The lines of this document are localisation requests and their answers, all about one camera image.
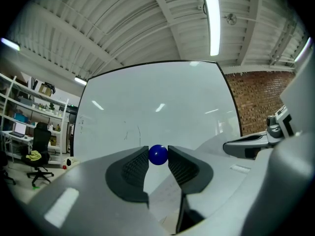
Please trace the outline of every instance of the black office chair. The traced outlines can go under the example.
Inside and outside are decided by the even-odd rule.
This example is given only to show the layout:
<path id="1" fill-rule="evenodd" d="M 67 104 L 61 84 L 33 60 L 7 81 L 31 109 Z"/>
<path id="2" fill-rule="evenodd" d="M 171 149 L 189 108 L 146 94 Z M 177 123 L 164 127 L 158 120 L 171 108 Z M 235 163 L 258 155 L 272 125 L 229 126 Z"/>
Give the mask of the black office chair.
<path id="1" fill-rule="evenodd" d="M 41 158 L 36 161 L 31 161 L 29 158 L 26 158 L 26 156 L 22 156 L 22 161 L 31 167 L 34 167 L 37 172 L 29 172 L 27 173 L 28 178 L 30 176 L 35 176 L 33 181 L 31 182 L 32 186 L 35 187 L 35 181 L 42 177 L 48 182 L 50 180 L 45 175 L 51 175 L 52 177 L 54 174 L 52 172 L 42 172 L 39 167 L 44 168 L 46 171 L 48 171 L 43 165 L 48 164 L 49 161 L 49 153 L 47 151 L 48 149 L 48 143 L 49 139 L 51 137 L 51 132 L 47 130 L 47 124 L 43 122 L 39 122 L 34 129 L 34 139 L 33 139 L 33 146 L 32 150 L 37 150 L 38 153 L 41 154 Z"/>
<path id="2" fill-rule="evenodd" d="M 4 151 L 0 151 L 0 165 L 1 165 L 1 176 L 3 179 L 11 180 L 13 185 L 15 185 L 15 181 L 13 178 L 8 176 L 8 172 L 3 168 L 3 166 L 6 166 L 8 164 L 8 159 L 6 158 L 6 154 Z"/>

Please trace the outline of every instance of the red brick wall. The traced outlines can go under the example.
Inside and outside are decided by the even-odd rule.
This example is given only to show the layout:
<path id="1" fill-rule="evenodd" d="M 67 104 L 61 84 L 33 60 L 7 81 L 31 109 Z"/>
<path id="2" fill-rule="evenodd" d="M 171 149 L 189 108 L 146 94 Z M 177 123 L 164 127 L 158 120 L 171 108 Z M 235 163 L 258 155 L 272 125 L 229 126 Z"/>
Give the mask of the red brick wall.
<path id="1" fill-rule="evenodd" d="M 238 107 L 243 135 L 266 129 L 266 117 L 283 105 L 280 94 L 294 78 L 290 72 L 227 74 Z"/>

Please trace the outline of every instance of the blue ball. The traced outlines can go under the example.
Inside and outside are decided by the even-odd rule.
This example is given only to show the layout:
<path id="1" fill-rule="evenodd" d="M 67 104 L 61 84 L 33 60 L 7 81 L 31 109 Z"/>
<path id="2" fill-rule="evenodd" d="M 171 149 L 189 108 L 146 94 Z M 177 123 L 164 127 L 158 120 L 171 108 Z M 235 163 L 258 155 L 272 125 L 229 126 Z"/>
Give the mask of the blue ball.
<path id="1" fill-rule="evenodd" d="M 154 145 L 149 149 L 149 160 L 155 165 L 162 165 L 167 161 L 167 149 L 162 145 Z"/>

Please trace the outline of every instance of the yellow cloth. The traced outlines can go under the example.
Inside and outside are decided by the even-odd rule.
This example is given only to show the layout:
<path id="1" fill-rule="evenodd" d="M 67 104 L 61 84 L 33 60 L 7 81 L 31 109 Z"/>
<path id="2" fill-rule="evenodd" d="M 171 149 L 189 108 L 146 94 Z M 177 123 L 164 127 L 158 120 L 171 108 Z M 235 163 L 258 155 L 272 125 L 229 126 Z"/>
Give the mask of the yellow cloth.
<path id="1" fill-rule="evenodd" d="M 39 154 L 37 150 L 32 150 L 31 154 L 27 155 L 26 158 L 30 159 L 31 161 L 37 161 L 41 158 L 41 154 Z"/>

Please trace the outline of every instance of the white shelving unit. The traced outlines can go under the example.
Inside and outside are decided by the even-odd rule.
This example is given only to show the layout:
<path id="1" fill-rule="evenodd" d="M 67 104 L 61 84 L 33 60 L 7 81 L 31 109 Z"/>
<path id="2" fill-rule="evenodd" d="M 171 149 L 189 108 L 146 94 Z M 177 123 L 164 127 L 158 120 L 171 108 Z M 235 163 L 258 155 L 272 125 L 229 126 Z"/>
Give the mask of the white shelving unit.
<path id="1" fill-rule="evenodd" d="M 1 73 L 0 73 L 0 77 L 5 79 L 6 81 L 8 81 L 8 83 L 10 84 L 10 87 L 7 90 L 5 95 L 0 93 L 0 108 L 2 110 L 2 111 L 0 111 L 0 116 L 2 116 L 2 119 L 1 119 L 1 131 L 3 131 L 3 121 L 4 121 L 4 119 L 8 119 L 8 120 L 13 121 L 13 122 L 19 122 L 19 123 L 25 124 L 29 128 L 35 128 L 34 125 L 18 121 L 16 119 L 12 118 L 12 117 L 9 117 L 9 116 L 5 115 L 7 102 L 10 101 L 10 102 L 12 102 L 12 103 L 14 103 L 14 104 L 16 104 L 18 106 L 21 106 L 21 107 L 29 109 L 31 111 L 40 113 L 43 116 L 61 120 L 62 124 L 61 124 L 60 132 L 58 132 L 58 131 L 51 131 L 52 134 L 56 134 L 56 135 L 60 136 L 59 141 L 60 141 L 60 146 L 61 146 L 63 144 L 63 124 L 64 124 L 65 115 L 66 115 L 65 112 L 66 112 L 66 109 L 67 109 L 67 106 L 68 106 L 69 99 L 67 99 L 66 102 L 55 100 L 55 99 L 52 99 L 51 97 L 49 97 L 47 95 L 44 95 L 44 94 L 39 93 L 39 92 L 36 92 L 36 91 L 34 91 L 34 90 L 32 90 L 32 89 L 30 89 L 30 88 L 28 88 L 28 87 L 18 83 L 18 82 L 16 82 L 15 81 L 16 77 L 14 77 L 14 79 L 12 80 L 12 79 L 4 76 Z M 42 111 L 42 110 L 39 110 L 37 108 L 33 108 L 32 106 L 23 104 L 23 103 L 21 103 L 19 101 L 16 101 L 16 100 L 10 98 L 9 96 L 10 96 L 10 93 L 12 91 L 12 88 L 13 89 L 17 89 L 18 91 L 24 92 L 26 94 L 32 95 L 35 98 L 47 101 L 49 103 L 52 102 L 54 105 L 58 105 L 58 106 L 64 107 L 63 116 L 60 117 L 60 116 L 57 116 L 57 115 L 55 115 L 53 113 Z M 61 165 L 63 159 L 62 159 L 62 150 L 61 150 L 60 146 L 48 146 L 49 149 L 55 149 L 55 150 L 59 151 L 59 156 L 54 156 L 54 159 L 56 159 L 56 160 L 51 160 L 49 162 L 49 164 L 60 164 Z M 17 155 L 17 154 L 13 154 L 12 155 L 12 153 L 10 153 L 10 152 L 8 152 L 7 154 L 13 156 L 14 158 L 21 159 L 21 157 L 19 155 Z"/>

